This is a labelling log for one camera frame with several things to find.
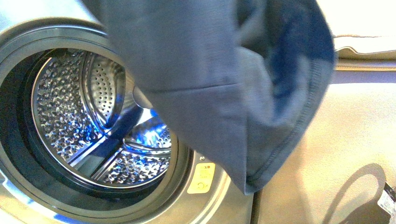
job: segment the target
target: perforated drum surface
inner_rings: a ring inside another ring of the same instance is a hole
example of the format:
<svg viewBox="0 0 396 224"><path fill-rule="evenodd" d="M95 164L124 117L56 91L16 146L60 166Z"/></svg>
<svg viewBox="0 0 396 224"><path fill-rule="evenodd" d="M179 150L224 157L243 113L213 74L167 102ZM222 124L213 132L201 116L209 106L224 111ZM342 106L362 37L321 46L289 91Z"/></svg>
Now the perforated drum surface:
<svg viewBox="0 0 396 224"><path fill-rule="evenodd" d="M120 114L124 89L122 66L74 49L49 58L33 84L32 114L45 148L66 170L100 186L142 186L169 166L169 130L145 109L139 116L146 119L134 124L116 148L108 149L116 152L107 155L94 174L86 176L74 168L111 138L108 133Z"/></svg>

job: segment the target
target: gray fabric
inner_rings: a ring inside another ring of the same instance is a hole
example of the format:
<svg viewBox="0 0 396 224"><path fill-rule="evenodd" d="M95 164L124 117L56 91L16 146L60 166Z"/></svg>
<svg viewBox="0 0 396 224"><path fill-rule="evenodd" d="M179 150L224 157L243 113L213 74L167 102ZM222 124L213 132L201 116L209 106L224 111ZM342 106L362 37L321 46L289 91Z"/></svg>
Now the gray fabric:
<svg viewBox="0 0 396 224"><path fill-rule="evenodd" d="M245 194L270 181L329 84L315 0L117 0L100 18L164 122Z"/></svg>

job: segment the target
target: front-loading washing machine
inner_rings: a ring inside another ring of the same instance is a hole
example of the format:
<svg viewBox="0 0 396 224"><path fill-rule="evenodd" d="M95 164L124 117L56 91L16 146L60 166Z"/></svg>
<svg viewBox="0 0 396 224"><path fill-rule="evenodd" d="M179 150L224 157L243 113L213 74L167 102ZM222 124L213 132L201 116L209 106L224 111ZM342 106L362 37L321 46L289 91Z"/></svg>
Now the front-loading washing machine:
<svg viewBox="0 0 396 224"><path fill-rule="evenodd" d="M250 223L80 1L0 0L0 209L16 223Z"/></svg>

